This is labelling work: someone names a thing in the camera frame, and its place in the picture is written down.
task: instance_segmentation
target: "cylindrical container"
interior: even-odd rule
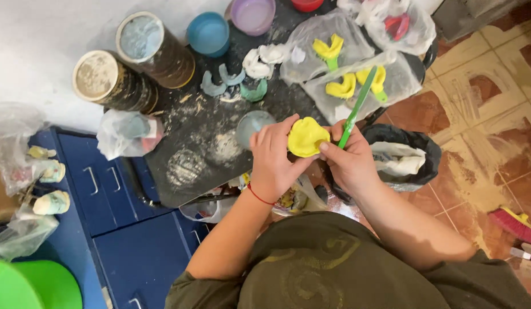
[[[75,278],[58,263],[0,260],[0,308],[82,309],[82,296]]]
[[[298,11],[308,13],[318,9],[324,0],[292,0],[294,8]]]
[[[106,108],[150,113],[157,105],[157,85],[106,51],[91,51],[72,72],[72,87],[82,99]]]
[[[231,4],[231,20],[242,32],[259,36],[271,28],[275,10],[275,0],[234,0]]]
[[[253,110],[242,116],[238,122],[235,137],[245,149],[250,149],[250,136],[262,130],[264,125],[277,123],[273,116],[264,110]]]
[[[220,14],[207,11],[189,24],[187,39],[200,54],[212,58],[223,56],[229,49],[229,24]]]
[[[180,88],[195,71],[193,55],[148,11],[128,16],[117,29],[120,57],[165,88]]]

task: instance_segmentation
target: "olive green t-shirt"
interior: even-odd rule
[[[482,250],[419,272],[360,223],[313,212],[270,225],[242,278],[184,272],[165,308],[531,308],[531,296],[507,263]]]

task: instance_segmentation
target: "hand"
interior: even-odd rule
[[[295,163],[287,158],[288,134],[298,119],[298,114],[294,114],[281,123],[264,126],[250,137],[250,149],[254,156],[252,191],[266,202],[277,201],[319,157],[299,158]]]
[[[345,122],[344,119],[332,127],[325,127],[330,131],[333,141],[342,138]],[[319,150],[321,158],[330,166],[336,183],[354,199],[368,191],[372,185],[381,182],[372,158],[372,150],[357,128],[351,131],[344,150],[329,142],[321,143]]]

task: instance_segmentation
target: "tiled floor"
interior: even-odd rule
[[[531,3],[457,42],[440,42],[420,94],[379,120],[421,131],[443,155],[439,176],[401,193],[492,258],[508,260],[531,294],[531,262],[510,257],[514,237],[487,217],[501,205],[531,221]],[[332,210],[367,224],[357,207]]]

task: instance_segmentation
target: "purple bowl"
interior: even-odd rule
[[[275,0],[234,0],[231,20],[235,27],[249,36],[266,33],[275,17]]]

